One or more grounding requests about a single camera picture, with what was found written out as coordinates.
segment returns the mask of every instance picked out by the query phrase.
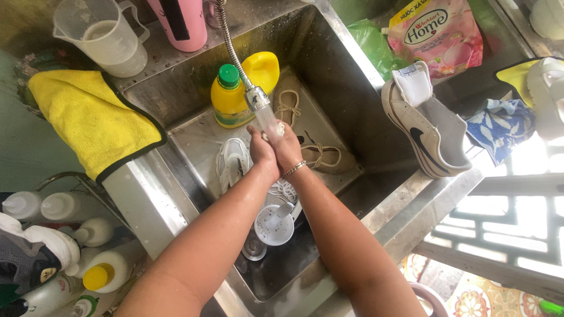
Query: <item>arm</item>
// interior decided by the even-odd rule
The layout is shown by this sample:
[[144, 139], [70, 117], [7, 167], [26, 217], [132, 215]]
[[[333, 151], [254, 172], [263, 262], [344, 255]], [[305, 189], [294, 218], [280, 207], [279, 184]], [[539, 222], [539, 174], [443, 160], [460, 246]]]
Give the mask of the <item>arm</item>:
[[[287, 125], [284, 138], [272, 146], [283, 171], [302, 161]], [[357, 316], [427, 316], [384, 248], [308, 167], [287, 180], [298, 193], [323, 262]]]
[[253, 167], [166, 247], [127, 295], [118, 317], [200, 316], [280, 177], [272, 148], [256, 129], [248, 130]]

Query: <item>green bottle cap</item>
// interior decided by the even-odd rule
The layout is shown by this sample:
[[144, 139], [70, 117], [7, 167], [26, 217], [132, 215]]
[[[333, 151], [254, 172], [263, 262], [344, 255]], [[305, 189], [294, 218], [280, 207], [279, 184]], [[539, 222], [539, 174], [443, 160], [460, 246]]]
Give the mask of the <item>green bottle cap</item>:
[[239, 86], [239, 71], [234, 65], [222, 65], [217, 73], [217, 80], [223, 88], [235, 89]]

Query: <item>yellow bottle cap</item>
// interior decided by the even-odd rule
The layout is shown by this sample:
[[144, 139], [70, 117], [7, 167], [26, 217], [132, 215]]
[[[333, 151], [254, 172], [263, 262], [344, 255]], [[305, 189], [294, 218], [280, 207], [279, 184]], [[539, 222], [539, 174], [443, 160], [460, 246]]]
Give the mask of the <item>yellow bottle cap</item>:
[[108, 285], [113, 280], [113, 276], [113, 266], [107, 263], [100, 263], [84, 273], [82, 283], [88, 290], [97, 290]]

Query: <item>blue patterned cloth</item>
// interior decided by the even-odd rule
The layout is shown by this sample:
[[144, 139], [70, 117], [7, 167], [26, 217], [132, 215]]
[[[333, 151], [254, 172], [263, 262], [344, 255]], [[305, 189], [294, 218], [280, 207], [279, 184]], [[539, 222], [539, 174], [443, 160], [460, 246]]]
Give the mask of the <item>blue patterned cloth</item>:
[[535, 115], [521, 100], [486, 99], [466, 123], [468, 134], [488, 151], [495, 166], [535, 132]]

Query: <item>hand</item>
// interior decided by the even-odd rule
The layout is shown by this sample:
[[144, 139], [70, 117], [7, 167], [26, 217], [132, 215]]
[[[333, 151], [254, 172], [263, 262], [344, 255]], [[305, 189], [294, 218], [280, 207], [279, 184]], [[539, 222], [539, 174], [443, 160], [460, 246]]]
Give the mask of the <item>hand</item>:
[[285, 122], [278, 120], [284, 124], [284, 135], [270, 141], [272, 149], [276, 154], [280, 173], [283, 175], [299, 162], [303, 161], [302, 149], [299, 146], [298, 137], [292, 131], [292, 128]]
[[254, 126], [247, 126], [247, 132], [251, 135], [249, 152], [253, 166], [264, 169], [267, 176], [271, 177], [271, 184], [276, 183], [280, 178], [280, 169], [276, 164], [274, 150], [270, 144], [262, 139], [261, 133]]

